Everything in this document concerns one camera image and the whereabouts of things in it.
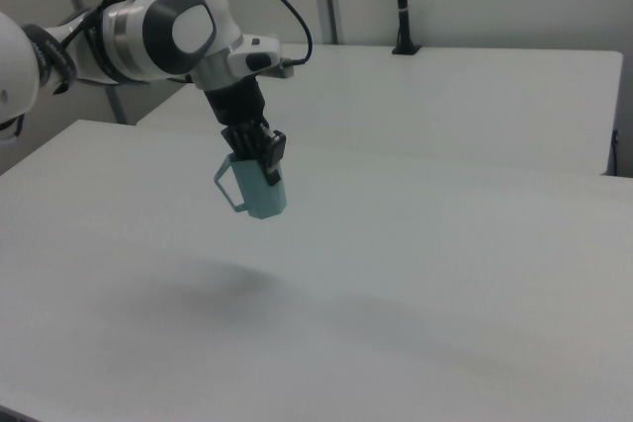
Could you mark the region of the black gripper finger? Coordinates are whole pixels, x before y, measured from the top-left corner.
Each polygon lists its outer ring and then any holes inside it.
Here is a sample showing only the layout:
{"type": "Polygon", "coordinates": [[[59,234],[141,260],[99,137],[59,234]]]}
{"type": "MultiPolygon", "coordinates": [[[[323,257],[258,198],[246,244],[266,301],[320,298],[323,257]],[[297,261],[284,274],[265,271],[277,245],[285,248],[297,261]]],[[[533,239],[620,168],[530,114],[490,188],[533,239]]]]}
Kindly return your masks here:
{"type": "Polygon", "coordinates": [[[260,168],[268,186],[273,187],[281,180],[279,169],[286,147],[285,136],[268,137],[260,155],[260,168]]]}
{"type": "Polygon", "coordinates": [[[257,139],[250,132],[230,132],[226,141],[238,160],[259,159],[259,145],[257,139]]]}

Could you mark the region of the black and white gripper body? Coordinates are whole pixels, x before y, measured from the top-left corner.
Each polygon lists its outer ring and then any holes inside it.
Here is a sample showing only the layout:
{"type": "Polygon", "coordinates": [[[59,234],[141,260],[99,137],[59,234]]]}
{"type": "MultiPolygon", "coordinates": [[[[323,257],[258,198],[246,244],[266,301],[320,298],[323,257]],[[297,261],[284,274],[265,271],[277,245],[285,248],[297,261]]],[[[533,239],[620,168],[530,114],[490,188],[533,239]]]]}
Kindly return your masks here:
{"type": "Polygon", "coordinates": [[[265,100],[255,77],[246,77],[222,89],[204,92],[230,146],[267,146],[284,143],[264,117],[265,100]]]}

